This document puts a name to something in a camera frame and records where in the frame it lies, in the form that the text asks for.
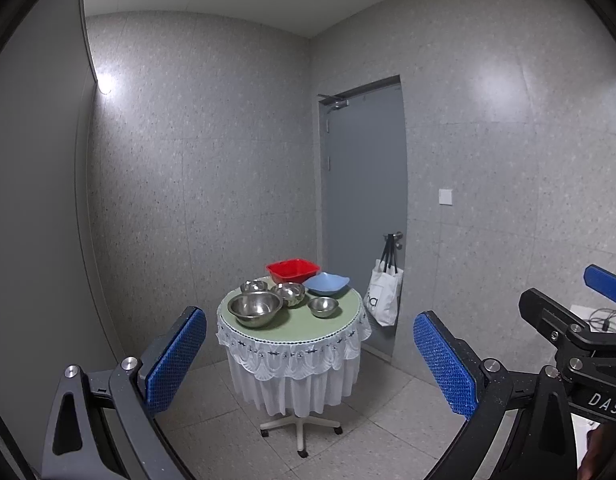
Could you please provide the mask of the person's hand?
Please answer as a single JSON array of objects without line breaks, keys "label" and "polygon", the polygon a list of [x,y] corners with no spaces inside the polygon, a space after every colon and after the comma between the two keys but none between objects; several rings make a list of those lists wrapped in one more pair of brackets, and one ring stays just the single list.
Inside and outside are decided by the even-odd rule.
[{"label": "person's hand", "polygon": [[603,448],[604,426],[600,425],[586,434],[586,452],[578,469],[579,480],[591,480]]}]

